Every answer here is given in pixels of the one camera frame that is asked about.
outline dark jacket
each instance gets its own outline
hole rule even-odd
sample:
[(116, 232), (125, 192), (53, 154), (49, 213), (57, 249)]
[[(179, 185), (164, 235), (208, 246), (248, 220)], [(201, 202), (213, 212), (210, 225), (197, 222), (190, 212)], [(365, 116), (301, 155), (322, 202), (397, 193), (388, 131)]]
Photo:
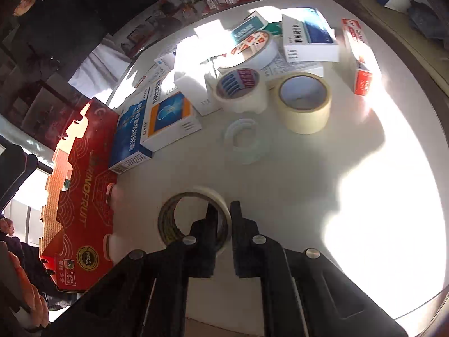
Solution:
[(11, 51), (30, 81), (56, 70), (69, 80), (107, 34), (85, 0), (37, 0), (18, 21)]
[(37, 247), (20, 242), (18, 237), (9, 237), (3, 232), (0, 232), (0, 241), (4, 241), (8, 251), (18, 257), (20, 265), (25, 270), (30, 282), (37, 287), (39, 294), (45, 297), (49, 310), (57, 311), (72, 305), (77, 300), (76, 294), (61, 292), (56, 288), (55, 283), (40, 261)]

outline human hand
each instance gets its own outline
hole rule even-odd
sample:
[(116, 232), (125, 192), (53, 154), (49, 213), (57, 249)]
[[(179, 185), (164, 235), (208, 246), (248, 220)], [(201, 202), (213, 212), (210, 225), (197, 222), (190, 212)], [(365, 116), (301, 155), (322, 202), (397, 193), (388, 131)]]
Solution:
[(11, 263), (19, 278), (23, 300), (31, 309), (31, 321), (33, 327), (46, 327), (49, 324), (49, 309), (45, 299), (39, 295), (37, 288), (30, 282), (25, 270), (21, 267), (16, 255), (9, 252)]

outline gold seal logo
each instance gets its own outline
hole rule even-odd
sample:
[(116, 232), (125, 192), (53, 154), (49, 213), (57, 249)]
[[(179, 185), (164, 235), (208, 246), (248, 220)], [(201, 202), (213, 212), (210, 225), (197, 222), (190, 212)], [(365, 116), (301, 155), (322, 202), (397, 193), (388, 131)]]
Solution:
[(81, 247), (76, 258), (79, 265), (87, 271), (93, 271), (98, 266), (98, 253), (92, 247)]

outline blue and white tape roll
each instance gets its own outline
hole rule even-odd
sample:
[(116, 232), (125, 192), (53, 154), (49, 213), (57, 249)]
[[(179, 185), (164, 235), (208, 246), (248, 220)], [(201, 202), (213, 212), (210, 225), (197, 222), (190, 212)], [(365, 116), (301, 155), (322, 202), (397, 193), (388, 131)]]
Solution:
[(218, 71), (226, 74), (237, 68), (262, 69), (269, 65), (279, 48), (271, 33), (263, 31), (261, 34), (264, 35), (263, 42), (253, 44), (235, 56), (228, 53), (226, 57), (218, 57)]
[(240, 68), (225, 74), (218, 81), (213, 97), (223, 110), (233, 113), (262, 113), (268, 106), (264, 78), (254, 69)]

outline red cardboard box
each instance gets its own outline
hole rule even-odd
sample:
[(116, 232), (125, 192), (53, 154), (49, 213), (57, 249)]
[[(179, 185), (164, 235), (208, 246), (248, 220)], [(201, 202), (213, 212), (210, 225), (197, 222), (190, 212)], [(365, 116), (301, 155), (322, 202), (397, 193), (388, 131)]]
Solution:
[(356, 95), (365, 96), (374, 76), (380, 72), (379, 65), (360, 23), (357, 20), (342, 19), (342, 24), (348, 50), (346, 65), (353, 77), (353, 91)]
[[(47, 182), (48, 189), (61, 189), (61, 182), (70, 178), (70, 186), (59, 193), (49, 190), (42, 212), (40, 257), (58, 289), (66, 292), (86, 291), (113, 267), (107, 250), (113, 211), (106, 199), (110, 185), (117, 182), (108, 160), (118, 114), (97, 99), (84, 111), (81, 123), (67, 129), (67, 141), (58, 144), (55, 170)], [(84, 135), (76, 133), (86, 120)], [(56, 212), (49, 209), (55, 200)]]

